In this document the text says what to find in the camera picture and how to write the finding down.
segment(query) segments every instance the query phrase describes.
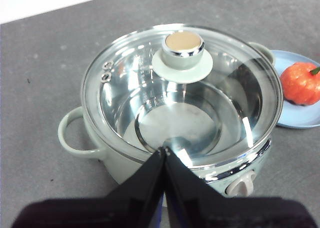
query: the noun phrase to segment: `glass lid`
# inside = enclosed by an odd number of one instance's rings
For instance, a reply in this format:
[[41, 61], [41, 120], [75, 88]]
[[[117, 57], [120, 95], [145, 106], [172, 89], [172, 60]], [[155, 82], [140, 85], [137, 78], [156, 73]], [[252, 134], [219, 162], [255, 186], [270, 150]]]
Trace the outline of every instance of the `glass lid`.
[[87, 121], [112, 149], [143, 162], [168, 146], [188, 167], [254, 151], [283, 102], [278, 76], [260, 52], [185, 24], [115, 40], [89, 66], [81, 98]]

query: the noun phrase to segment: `pumpkin stem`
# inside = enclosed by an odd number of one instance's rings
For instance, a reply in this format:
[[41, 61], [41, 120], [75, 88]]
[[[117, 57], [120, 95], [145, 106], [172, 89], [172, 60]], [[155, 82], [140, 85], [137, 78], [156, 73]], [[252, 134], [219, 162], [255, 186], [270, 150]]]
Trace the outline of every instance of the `pumpkin stem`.
[[317, 67], [317, 68], [315, 68], [315, 69], [313, 69], [313, 70], [310, 70], [310, 73], [314, 76], [314, 75], [316, 75], [316, 74], [318, 74], [320, 72], [320, 66], [319, 67]]

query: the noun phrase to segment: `gray countertop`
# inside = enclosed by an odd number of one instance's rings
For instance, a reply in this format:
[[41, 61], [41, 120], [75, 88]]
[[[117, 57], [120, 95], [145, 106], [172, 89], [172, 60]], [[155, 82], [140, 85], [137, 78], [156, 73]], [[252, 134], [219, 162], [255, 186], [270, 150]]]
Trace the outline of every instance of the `gray countertop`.
[[[57, 137], [61, 118], [81, 104], [87, 66], [108, 43], [188, 23], [320, 62], [319, 1], [94, 0], [1, 25], [1, 227], [31, 202], [100, 197], [117, 186], [102, 163], [71, 156]], [[253, 195], [300, 201], [320, 224], [320, 127], [276, 127], [272, 138]], [[81, 120], [67, 139], [94, 147]], [[164, 217], [161, 227], [168, 226]]]

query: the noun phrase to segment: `pot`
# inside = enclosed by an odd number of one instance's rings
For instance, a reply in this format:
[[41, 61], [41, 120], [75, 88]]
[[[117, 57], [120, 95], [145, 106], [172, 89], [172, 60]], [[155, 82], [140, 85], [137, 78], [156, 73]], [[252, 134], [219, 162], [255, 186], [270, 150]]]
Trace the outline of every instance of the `pot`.
[[[160, 146], [225, 196], [248, 196], [268, 157], [283, 104], [274, 57], [263, 45], [194, 25], [124, 35], [90, 64], [81, 107], [60, 122], [70, 154], [103, 161], [122, 183]], [[83, 118], [93, 150], [65, 141]]]

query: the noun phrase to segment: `orange pumpkin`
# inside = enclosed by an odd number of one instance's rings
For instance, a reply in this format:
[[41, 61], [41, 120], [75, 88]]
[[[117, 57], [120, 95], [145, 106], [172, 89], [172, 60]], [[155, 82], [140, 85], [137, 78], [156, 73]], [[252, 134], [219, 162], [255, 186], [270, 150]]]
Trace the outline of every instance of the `orange pumpkin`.
[[280, 76], [283, 95], [297, 105], [313, 105], [320, 101], [320, 67], [296, 62]]

